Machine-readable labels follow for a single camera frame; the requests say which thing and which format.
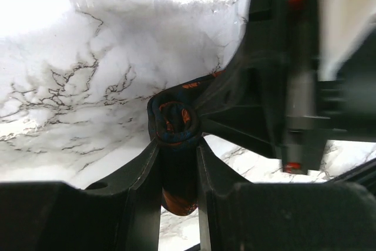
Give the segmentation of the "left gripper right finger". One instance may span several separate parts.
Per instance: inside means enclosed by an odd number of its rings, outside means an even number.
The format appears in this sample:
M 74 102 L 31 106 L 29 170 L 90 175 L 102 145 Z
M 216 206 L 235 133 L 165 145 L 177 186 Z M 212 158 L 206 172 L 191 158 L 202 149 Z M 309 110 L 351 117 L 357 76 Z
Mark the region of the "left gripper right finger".
M 351 182 L 251 183 L 197 147 L 202 250 L 374 250 L 375 197 Z

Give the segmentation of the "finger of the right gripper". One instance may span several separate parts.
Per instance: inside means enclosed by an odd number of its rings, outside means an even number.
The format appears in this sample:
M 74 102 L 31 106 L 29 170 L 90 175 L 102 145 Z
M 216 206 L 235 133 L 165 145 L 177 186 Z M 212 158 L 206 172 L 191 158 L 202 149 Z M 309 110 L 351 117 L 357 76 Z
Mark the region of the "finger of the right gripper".
M 202 131 L 220 137 L 269 159 L 280 159 L 281 150 L 262 114 L 218 115 L 201 118 Z

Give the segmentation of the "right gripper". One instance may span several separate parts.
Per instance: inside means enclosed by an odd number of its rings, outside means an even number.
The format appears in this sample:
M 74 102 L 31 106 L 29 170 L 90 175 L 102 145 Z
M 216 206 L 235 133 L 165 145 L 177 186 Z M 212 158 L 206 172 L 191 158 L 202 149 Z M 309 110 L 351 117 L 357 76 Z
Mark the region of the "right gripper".
M 250 0 L 238 50 L 194 107 L 202 121 L 279 122 L 286 106 L 283 171 L 317 170 L 329 140 L 375 141 L 375 27 L 333 81 L 320 59 L 319 0 Z

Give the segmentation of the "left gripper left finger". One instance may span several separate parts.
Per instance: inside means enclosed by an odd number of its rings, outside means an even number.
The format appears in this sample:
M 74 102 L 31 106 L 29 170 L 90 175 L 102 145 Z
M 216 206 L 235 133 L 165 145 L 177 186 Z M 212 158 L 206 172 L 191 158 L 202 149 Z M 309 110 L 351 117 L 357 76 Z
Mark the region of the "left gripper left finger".
M 161 192 L 156 142 L 86 189 L 3 183 L 1 249 L 157 250 Z

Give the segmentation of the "black orange floral tie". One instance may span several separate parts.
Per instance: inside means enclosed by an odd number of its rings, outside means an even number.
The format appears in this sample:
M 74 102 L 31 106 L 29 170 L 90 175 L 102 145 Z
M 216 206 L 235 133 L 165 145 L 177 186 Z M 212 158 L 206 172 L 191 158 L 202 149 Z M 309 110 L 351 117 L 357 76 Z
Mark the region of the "black orange floral tie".
M 165 89 L 147 103 L 148 133 L 157 143 L 162 170 L 162 206 L 188 216 L 200 206 L 204 177 L 202 122 L 194 102 L 220 70 Z

